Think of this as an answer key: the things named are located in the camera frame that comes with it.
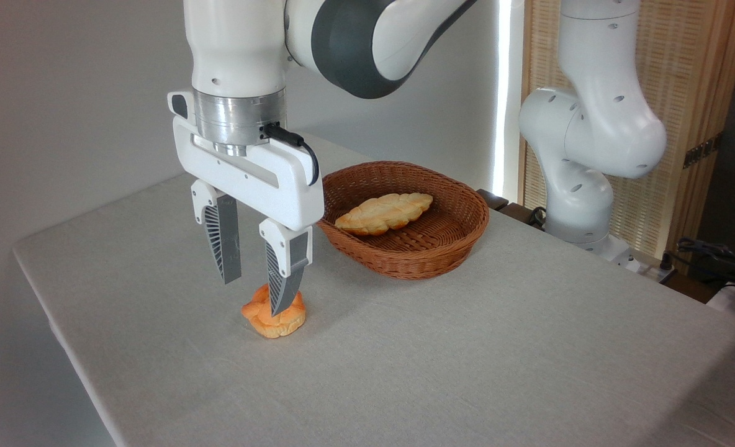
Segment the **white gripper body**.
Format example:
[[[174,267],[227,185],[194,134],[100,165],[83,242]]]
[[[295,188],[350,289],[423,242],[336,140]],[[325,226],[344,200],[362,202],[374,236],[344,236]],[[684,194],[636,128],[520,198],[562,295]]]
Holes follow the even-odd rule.
[[[322,218],[317,157],[302,136],[282,127],[282,91],[248,98],[175,91],[167,105],[187,173],[291,231]]]

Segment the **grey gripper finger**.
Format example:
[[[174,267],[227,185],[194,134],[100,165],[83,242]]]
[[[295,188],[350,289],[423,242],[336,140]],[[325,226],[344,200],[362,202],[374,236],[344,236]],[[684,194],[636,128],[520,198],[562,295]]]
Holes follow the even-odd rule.
[[[299,291],[304,268],[312,263],[312,229],[291,231],[275,220],[266,219],[260,223],[259,230],[266,247],[271,316],[276,316],[290,307]]]
[[[191,193],[196,221],[205,229],[223,283],[231,283],[241,277],[237,201],[203,180],[192,184]]]

